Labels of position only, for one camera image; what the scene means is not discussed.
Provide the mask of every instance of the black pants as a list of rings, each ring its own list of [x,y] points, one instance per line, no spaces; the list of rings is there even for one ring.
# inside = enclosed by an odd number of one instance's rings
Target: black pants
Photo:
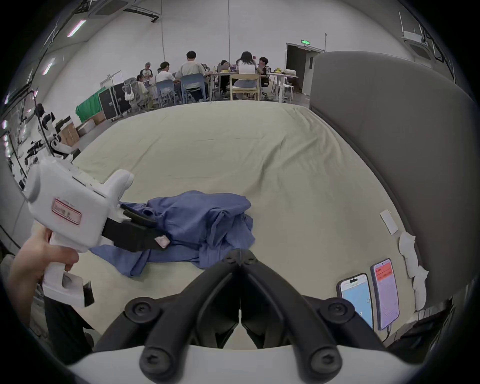
[[[226,92],[227,86],[230,83],[230,79],[228,78],[228,76],[219,76],[219,77],[220,77],[220,90],[222,92]]]
[[[201,89],[199,89],[197,91],[189,91],[189,90],[186,90],[186,91],[187,91],[187,94],[190,93],[193,96],[195,101],[199,101],[200,99],[203,99],[203,97],[204,97]],[[205,83],[205,96],[206,96],[206,98],[208,98],[208,84],[207,83]]]
[[[84,328],[92,327],[70,306],[45,297],[48,334],[57,358],[73,364],[92,352]]]

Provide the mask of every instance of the blue cloth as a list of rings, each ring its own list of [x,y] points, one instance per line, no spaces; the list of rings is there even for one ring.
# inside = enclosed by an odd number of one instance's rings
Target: blue cloth
[[[125,203],[156,218],[156,227],[168,233],[163,250],[129,252],[112,245],[90,251],[113,264],[125,276],[139,276],[147,261],[190,261],[207,268],[235,248],[248,249],[255,241],[253,219],[245,214],[250,202],[232,193],[189,191],[174,197],[157,197],[147,203]]]

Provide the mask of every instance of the cardboard box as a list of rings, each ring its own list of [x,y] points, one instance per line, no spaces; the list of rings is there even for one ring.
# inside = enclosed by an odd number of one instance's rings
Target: cardboard box
[[[61,142],[68,146],[74,146],[76,142],[80,140],[78,132],[75,129],[73,123],[70,123],[60,131]]]
[[[105,121],[105,113],[103,111],[98,112],[97,114],[93,115],[89,120],[92,119],[95,122],[95,125],[100,124],[102,121]]]
[[[77,129],[78,135],[82,137],[83,135],[89,133],[95,127],[96,127],[95,122],[93,120],[88,120],[76,129]]]

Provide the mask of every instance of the wooden chair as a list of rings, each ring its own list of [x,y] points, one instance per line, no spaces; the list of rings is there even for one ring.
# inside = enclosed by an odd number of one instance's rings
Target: wooden chair
[[[256,88],[236,88],[232,86],[232,79],[238,80],[256,80],[257,87]],[[233,100],[234,93],[253,93],[257,94],[257,100],[262,99],[262,86],[260,84],[260,75],[257,74],[240,74],[234,73],[230,75],[230,100]]]

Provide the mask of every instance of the black mount bracket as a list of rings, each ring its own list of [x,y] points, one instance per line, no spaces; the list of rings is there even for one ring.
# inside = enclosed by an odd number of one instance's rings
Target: black mount bracket
[[[385,350],[349,301],[302,296],[251,251],[233,250],[178,295],[131,300],[94,352],[144,345],[142,372],[164,382],[181,374],[188,344],[223,348],[239,323],[239,309],[257,348],[293,345],[306,381],[324,383],[338,374],[338,344]]]

